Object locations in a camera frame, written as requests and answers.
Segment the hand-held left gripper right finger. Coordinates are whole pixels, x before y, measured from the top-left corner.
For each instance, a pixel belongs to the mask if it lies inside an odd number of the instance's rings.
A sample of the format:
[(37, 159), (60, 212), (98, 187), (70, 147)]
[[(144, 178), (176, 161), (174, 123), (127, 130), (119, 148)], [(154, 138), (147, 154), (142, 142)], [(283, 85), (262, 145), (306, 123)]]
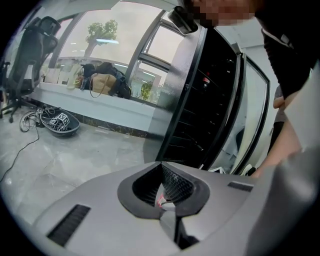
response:
[(244, 204), (256, 179), (162, 163), (161, 227), (178, 245), (205, 240), (220, 229)]

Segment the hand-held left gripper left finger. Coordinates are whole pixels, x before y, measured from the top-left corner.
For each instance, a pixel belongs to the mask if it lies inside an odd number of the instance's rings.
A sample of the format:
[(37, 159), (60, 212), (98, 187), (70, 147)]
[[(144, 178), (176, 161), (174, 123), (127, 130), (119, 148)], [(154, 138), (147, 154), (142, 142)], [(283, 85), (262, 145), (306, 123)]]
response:
[(62, 256), (173, 256), (156, 207), (159, 162), (92, 178), (50, 205), (34, 227)]

